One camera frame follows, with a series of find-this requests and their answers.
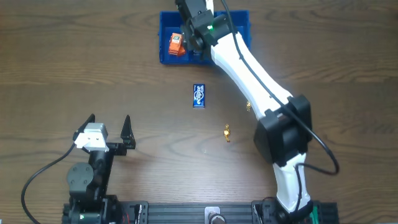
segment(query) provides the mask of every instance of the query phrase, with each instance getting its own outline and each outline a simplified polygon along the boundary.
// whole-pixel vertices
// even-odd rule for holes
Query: blue tray
[[[215,16],[225,14],[225,11],[215,12]],[[250,20],[249,11],[237,10],[231,11],[231,17],[234,25],[242,34],[243,40],[250,49],[251,35],[250,35]],[[200,55],[195,54],[192,50],[188,51],[184,56],[177,57],[169,55],[169,41],[172,33],[181,34],[180,26],[182,20],[178,12],[162,11],[160,12],[160,30],[159,30],[159,59],[165,65],[212,65],[211,60],[200,60]]]

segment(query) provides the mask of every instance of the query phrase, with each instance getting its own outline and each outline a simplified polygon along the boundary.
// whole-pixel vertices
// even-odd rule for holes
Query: blue candy bar
[[[205,84],[193,85],[193,107],[194,108],[205,107]]]

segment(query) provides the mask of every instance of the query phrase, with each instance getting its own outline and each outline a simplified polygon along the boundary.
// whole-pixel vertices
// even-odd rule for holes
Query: wooden table
[[[284,88],[312,104],[314,130],[341,165],[306,171],[315,200],[338,202],[341,223],[398,222],[398,2],[239,1],[252,53]],[[216,1],[216,9],[221,4]],[[0,1],[0,219],[29,223],[26,180],[61,156],[91,114],[119,141],[129,114],[137,149],[115,158],[109,194],[149,202],[250,202],[276,193],[253,143],[256,118],[216,67],[159,63],[164,0]],[[206,84],[206,109],[192,85]],[[223,136],[225,124],[231,143]],[[60,223],[75,149],[28,188],[39,221]],[[315,142],[307,161],[332,169]]]

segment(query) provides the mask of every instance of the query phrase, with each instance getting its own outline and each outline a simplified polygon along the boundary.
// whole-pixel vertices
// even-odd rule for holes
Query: wire
[[[25,193],[26,193],[26,189],[29,186],[29,184],[32,182],[32,180],[37,177],[39,174],[43,173],[43,171],[47,170],[48,168],[50,168],[51,166],[53,166],[54,164],[56,164],[57,162],[61,161],[62,159],[64,159],[65,157],[67,157],[69,155],[69,153],[72,151],[72,149],[75,147],[75,143],[73,143],[70,146],[70,149],[61,157],[59,157],[57,160],[49,163],[48,165],[46,165],[45,167],[41,168],[39,171],[37,171],[35,174],[32,175],[32,177],[29,178],[29,180],[27,180],[24,188],[22,189],[21,192],[21,204],[22,204],[22,208],[24,209],[26,215],[30,218],[30,220],[32,220],[33,223],[35,224],[40,224],[34,217],[33,215],[30,213],[30,211],[27,209],[26,207],[26,203],[25,203]]]
[[[228,5],[226,4],[225,0],[221,0],[221,2],[224,5],[225,11],[227,13],[228,16],[228,20],[229,20],[229,26],[231,28],[232,31],[232,36],[234,39],[234,43],[236,46],[236,50],[238,51],[239,54],[239,58],[242,60],[242,62],[245,64],[245,66],[248,68],[248,70],[254,75],[254,77],[256,78],[256,80],[261,84],[261,86],[268,92],[268,94],[271,96],[271,98],[273,98],[278,104],[280,104],[280,106],[283,108],[283,111],[285,113],[287,113],[291,118],[293,118],[298,125],[300,125],[306,132],[308,132],[309,134],[312,135],[312,137],[317,140],[317,142],[319,142],[319,144],[322,146],[322,148],[325,150],[325,152],[329,155],[330,159],[333,162],[333,165],[335,166],[335,170],[334,171],[328,171],[325,169],[321,169],[318,167],[315,167],[313,165],[310,164],[306,164],[306,163],[298,163],[295,166],[295,171],[297,174],[297,178],[298,178],[298,202],[295,208],[295,212],[297,212],[297,210],[299,209],[300,206],[300,201],[302,199],[302,183],[301,183],[301,178],[300,178],[300,173],[299,173],[299,166],[304,166],[310,169],[313,169],[317,172],[320,172],[322,174],[326,174],[326,175],[337,175],[340,171],[340,165],[338,164],[338,161],[335,157],[335,155],[332,153],[332,151],[329,149],[329,147],[320,139],[320,137],[317,136],[317,134],[315,134],[296,114],[293,113],[293,111],[291,111],[286,105],[283,104],[283,102],[281,102],[278,97],[275,96],[275,94],[273,94],[273,92],[270,91],[270,89],[268,89],[268,87],[264,84],[264,82],[262,82],[262,80],[258,77],[258,75],[255,73],[255,71],[250,67],[250,65],[248,64],[248,62],[244,59],[243,54],[241,52],[241,50],[239,49],[239,45],[238,45],[238,41],[236,40],[236,34],[234,31],[234,25],[232,23],[232,17],[231,17],[231,13],[229,11]]]

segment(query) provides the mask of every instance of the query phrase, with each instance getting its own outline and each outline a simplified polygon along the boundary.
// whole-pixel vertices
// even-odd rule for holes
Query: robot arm
[[[276,102],[240,59],[233,32],[243,57],[258,78],[305,124],[311,128],[310,104],[303,96],[292,95],[276,83],[250,53],[239,32],[230,28],[225,15],[213,17],[213,9],[206,8],[207,2],[197,0],[176,0],[176,5],[185,23],[184,39],[190,44],[188,50],[202,51],[221,67],[237,84],[251,103],[258,125],[254,137],[257,149],[273,164],[277,181],[277,204],[281,223],[303,220],[312,211],[313,202],[305,187],[303,166],[308,142],[311,136],[290,117],[284,114],[281,104]],[[301,199],[299,201],[299,184]]]

